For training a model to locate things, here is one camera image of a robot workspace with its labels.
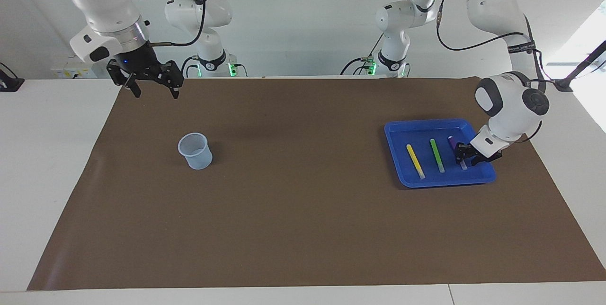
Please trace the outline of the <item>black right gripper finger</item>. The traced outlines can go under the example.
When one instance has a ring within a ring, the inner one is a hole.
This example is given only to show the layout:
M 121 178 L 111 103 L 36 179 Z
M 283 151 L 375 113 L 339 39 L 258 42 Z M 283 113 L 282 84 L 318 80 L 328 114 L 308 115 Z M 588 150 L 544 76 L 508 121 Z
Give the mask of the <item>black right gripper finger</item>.
M 136 74 L 123 72 L 117 60 L 111 59 L 107 63 L 107 72 L 115 85 L 130 90 L 135 98 L 141 97 L 142 91 L 136 82 Z
M 167 87 L 172 97 L 178 99 L 179 90 L 182 88 L 185 80 L 179 65 L 175 61 L 169 61 L 168 63 L 160 64 L 159 68 L 158 83 Z

